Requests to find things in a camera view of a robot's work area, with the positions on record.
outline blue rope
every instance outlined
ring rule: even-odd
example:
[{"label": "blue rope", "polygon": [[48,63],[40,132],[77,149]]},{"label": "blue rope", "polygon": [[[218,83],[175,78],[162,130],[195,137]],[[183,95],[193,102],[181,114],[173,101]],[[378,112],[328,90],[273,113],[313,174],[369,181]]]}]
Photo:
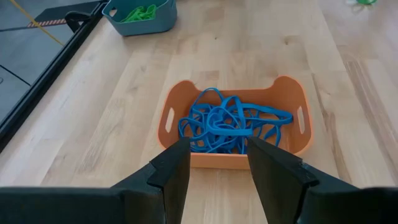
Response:
[{"label": "blue rope", "polygon": [[[215,91],[220,100],[219,106],[208,103],[198,103],[198,100],[208,91]],[[273,114],[278,119],[260,118],[261,114]],[[237,96],[224,98],[216,88],[207,88],[201,92],[193,102],[189,114],[178,122],[181,137],[185,136],[185,129],[192,131],[190,136],[191,151],[205,153],[246,153],[246,139],[256,134],[260,137],[265,124],[274,125],[268,130],[263,140],[276,134],[275,145],[280,142],[280,127],[293,121],[293,115],[287,111],[278,110],[270,106],[259,106],[253,103],[242,103]]]}]

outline gray floor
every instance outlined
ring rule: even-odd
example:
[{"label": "gray floor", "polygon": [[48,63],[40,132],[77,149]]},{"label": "gray floor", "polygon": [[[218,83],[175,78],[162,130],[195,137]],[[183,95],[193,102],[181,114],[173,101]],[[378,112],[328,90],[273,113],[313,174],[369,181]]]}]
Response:
[{"label": "gray floor", "polygon": [[[16,0],[32,17],[47,8],[67,6],[92,0]],[[0,0],[0,30],[25,27],[30,20],[10,1]],[[58,40],[66,43],[73,35],[67,25],[45,28]],[[61,45],[40,29],[0,32],[0,65],[5,66],[26,82],[33,84],[56,56]],[[20,100],[29,86],[0,68],[0,122]]]},{"label": "gray floor", "polygon": [[28,89],[28,85],[0,68],[0,123]]}]

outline yellow cable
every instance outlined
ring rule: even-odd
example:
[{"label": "yellow cable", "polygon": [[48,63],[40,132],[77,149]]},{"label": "yellow cable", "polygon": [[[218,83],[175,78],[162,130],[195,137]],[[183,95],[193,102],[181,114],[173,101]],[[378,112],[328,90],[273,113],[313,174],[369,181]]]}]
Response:
[{"label": "yellow cable", "polygon": [[26,17],[28,17],[28,19],[35,24],[35,26],[37,26],[39,29],[41,29],[44,33],[46,33],[49,37],[51,37],[51,39],[55,40],[58,44],[63,46],[63,43],[60,42],[57,38],[55,38],[53,35],[51,35],[47,30],[45,30],[42,26],[40,26],[35,19],[30,16],[25,9],[23,9],[20,5],[18,5],[18,3],[15,2],[15,0],[10,0],[11,3],[13,3],[13,5],[15,5],[15,7],[17,7]]}]

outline basket handle slot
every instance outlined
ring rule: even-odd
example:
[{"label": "basket handle slot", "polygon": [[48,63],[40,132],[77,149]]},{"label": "basket handle slot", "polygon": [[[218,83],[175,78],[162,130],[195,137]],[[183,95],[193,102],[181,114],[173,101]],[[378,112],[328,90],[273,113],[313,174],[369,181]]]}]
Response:
[{"label": "basket handle slot", "polygon": [[165,125],[165,129],[168,133],[170,133],[170,130],[172,129],[174,114],[175,114],[174,109],[172,107],[170,107],[168,115],[167,115],[166,125]]},{"label": "basket handle slot", "polygon": [[297,109],[297,117],[298,117],[298,126],[300,127],[300,133],[303,134],[305,131],[305,121],[304,121],[304,114],[303,108],[299,106]]}]

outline blue cord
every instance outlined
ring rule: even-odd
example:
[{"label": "blue cord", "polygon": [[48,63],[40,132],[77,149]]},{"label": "blue cord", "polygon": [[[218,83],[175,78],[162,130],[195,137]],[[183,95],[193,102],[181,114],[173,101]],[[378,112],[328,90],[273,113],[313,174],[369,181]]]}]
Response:
[{"label": "blue cord", "polygon": [[[198,103],[198,100],[208,91],[215,91],[220,100],[219,106],[208,103]],[[278,119],[260,118],[261,114],[273,114]],[[242,103],[237,96],[224,98],[216,88],[207,88],[201,92],[193,102],[189,114],[178,122],[178,131],[181,137],[185,136],[185,129],[189,126],[191,151],[205,153],[246,153],[246,139],[262,134],[265,124],[274,125],[265,133],[263,140],[276,134],[275,145],[280,142],[280,127],[293,121],[293,115],[287,111],[277,110],[270,106],[259,106],[253,103]]]}]

